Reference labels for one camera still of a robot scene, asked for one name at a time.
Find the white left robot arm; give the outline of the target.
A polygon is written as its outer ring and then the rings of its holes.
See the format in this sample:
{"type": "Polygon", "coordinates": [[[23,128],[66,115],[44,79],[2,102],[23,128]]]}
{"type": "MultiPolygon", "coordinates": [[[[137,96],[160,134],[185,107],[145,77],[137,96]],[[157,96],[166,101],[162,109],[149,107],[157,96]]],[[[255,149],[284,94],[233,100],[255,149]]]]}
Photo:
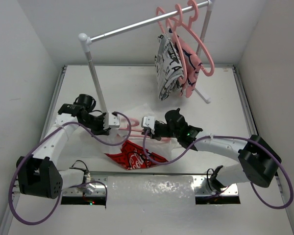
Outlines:
{"type": "Polygon", "coordinates": [[[72,104],[61,106],[43,143],[28,158],[20,157],[17,161],[22,194],[55,199],[62,190],[86,182],[87,170],[70,167],[59,171],[56,165],[64,146],[78,127],[84,126],[94,135],[109,133],[104,127],[106,114],[91,114],[95,106],[95,99],[86,94],[80,94],[72,104]]]}

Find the white silver clothes rack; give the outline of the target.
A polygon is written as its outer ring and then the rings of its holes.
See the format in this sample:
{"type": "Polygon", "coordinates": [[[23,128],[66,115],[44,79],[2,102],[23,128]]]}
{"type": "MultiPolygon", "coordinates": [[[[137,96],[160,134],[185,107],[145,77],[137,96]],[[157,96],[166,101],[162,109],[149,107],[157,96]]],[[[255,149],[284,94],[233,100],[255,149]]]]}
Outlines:
{"type": "Polygon", "coordinates": [[[139,21],[137,23],[129,24],[127,26],[119,27],[112,31],[102,33],[97,36],[88,36],[85,33],[80,33],[78,39],[80,41],[81,47],[84,51],[86,59],[88,61],[88,67],[93,79],[95,89],[98,95],[99,103],[101,108],[107,112],[107,106],[104,99],[102,89],[100,87],[99,78],[96,72],[96,65],[101,66],[150,66],[151,65],[151,49],[147,48],[146,51],[139,51],[139,49],[133,49],[134,45],[138,45],[140,37],[138,35],[134,36],[134,43],[129,43],[128,47],[121,46],[120,43],[114,43],[109,47],[109,51],[106,54],[94,54],[91,52],[91,46],[96,45],[99,41],[106,40],[109,38],[116,37],[118,35],[137,30],[142,27],[149,26],[151,24],[161,23],[166,20],[174,20],[174,17],[182,17],[184,13],[194,12],[197,13],[197,10],[201,8],[207,8],[203,27],[201,30],[200,39],[203,41],[206,35],[207,27],[210,21],[210,16],[214,6],[213,0],[201,0],[198,3],[195,3],[195,6],[189,4],[184,8],[177,8],[176,10],[166,13],[161,9],[157,9],[155,16],[139,21]]]}

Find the black white print shirt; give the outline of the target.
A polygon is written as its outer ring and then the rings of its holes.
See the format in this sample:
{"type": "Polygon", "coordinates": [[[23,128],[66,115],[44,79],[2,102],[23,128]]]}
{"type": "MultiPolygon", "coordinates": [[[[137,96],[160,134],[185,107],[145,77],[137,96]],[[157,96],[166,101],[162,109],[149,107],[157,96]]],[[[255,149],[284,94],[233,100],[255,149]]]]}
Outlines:
{"type": "Polygon", "coordinates": [[[155,68],[157,93],[160,101],[167,99],[171,94],[182,92],[180,79],[184,77],[184,69],[173,43],[173,32],[170,27],[158,36],[159,47],[155,54],[155,68]]]}

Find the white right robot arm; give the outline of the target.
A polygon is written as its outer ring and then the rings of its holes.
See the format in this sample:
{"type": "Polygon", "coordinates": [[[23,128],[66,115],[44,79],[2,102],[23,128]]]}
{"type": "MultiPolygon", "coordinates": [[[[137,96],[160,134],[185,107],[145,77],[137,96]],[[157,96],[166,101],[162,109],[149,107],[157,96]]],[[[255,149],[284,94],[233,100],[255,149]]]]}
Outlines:
{"type": "Polygon", "coordinates": [[[202,128],[189,125],[179,109],[165,114],[165,122],[154,117],[143,119],[143,128],[152,139],[175,138],[183,148],[214,153],[236,161],[231,166],[217,166],[206,181],[209,192],[221,192],[236,183],[251,182],[267,188],[275,176],[281,158],[258,135],[242,138],[208,134],[202,128]]]}

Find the pink hanger holding print shirt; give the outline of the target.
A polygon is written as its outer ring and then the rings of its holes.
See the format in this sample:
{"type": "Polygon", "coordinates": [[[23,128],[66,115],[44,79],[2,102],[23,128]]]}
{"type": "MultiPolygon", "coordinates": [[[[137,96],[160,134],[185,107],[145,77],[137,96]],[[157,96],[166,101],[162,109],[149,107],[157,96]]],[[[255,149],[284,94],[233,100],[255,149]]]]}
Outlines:
{"type": "Polygon", "coordinates": [[[179,54],[179,59],[180,59],[180,62],[182,64],[182,68],[183,68],[183,76],[180,77],[179,82],[181,85],[183,85],[187,80],[186,62],[185,62],[183,50],[182,50],[178,35],[175,31],[176,27],[181,26],[181,24],[183,23],[183,21],[182,21],[183,20],[182,8],[179,4],[177,5],[176,10],[177,10],[178,16],[180,17],[179,20],[172,23],[175,20],[175,17],[169,17],[169,18],[165,19],[165,24],[166,24],[167,31],[169,31],[169,29],[171,30],[172,42],[174,44],[176,44],[176,47],[177,47],[177,52],[179,54]]]}

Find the pink print shirt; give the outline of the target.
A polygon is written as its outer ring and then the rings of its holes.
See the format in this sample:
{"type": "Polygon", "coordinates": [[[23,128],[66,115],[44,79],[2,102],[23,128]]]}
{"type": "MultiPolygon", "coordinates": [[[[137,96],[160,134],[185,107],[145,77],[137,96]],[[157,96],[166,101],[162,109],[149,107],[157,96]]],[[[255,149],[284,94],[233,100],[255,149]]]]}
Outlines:
{"type": "Polygon", "coordinates": [[[180,45],[185,59],[187,79],[182,86],[182,95],[189,98],[196,86],[197,78],[201,69],[202,61],[196,55],[196,52],[179,37],[180,45]]]}

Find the white red print t-shirt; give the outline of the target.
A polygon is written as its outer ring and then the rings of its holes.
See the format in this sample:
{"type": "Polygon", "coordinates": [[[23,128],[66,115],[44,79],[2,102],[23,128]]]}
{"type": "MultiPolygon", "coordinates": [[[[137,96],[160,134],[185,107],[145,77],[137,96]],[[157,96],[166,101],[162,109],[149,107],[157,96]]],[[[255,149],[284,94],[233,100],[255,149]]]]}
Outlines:
{"type": "MultiPolygon", "coordinates": [[[[146,103],[123,113],[128,118],[136,118],[141,122],[144,116],[156,117],[156,113],[146,103]]],[[[154,144],[146,141],[146,151],[150,157],[163,163],[173,159],[172,152],[178,147],[178,144],[154,144]]],[[[70,137],[62,153],[66,156],[75,155],[85,159],[108,158],[125,170],[147,169],[156,166],[144,155],[143,141],[131,141],[128,138],[122,145],[107,146],[97,141],[81,127],[70,137]]]]}

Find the silver front mounting rail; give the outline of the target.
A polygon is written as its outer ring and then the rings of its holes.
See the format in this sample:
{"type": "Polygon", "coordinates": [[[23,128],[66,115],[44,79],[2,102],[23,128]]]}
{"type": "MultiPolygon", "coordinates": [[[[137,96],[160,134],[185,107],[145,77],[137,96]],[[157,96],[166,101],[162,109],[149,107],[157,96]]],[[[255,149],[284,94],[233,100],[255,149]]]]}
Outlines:
{"type": "Polygon", "coordinates": [[[19,188],[18,193],[38,196],[43,198],[77,197],[87,199],[108,198],[108,188],[112,187],[117,192],[129,196],[131,188],[141,189],[144,193],[161,193],[164,191],[177,191],[182,187],[179,179],[185,179],[194,191],[195,198],[210,200],[215,197],[237,197],[238,193],[231,185],[217,185],[215,179],[217,172],[206,175],[115,175],[115,182],[109,180],[100,172],[90,172],[82,168],[69,168],[65,171],[50,169],[46,172],[33,171],[30,173],[19,172],[11,181],[9,196],[15,194],[14,188],[19,188]]]}

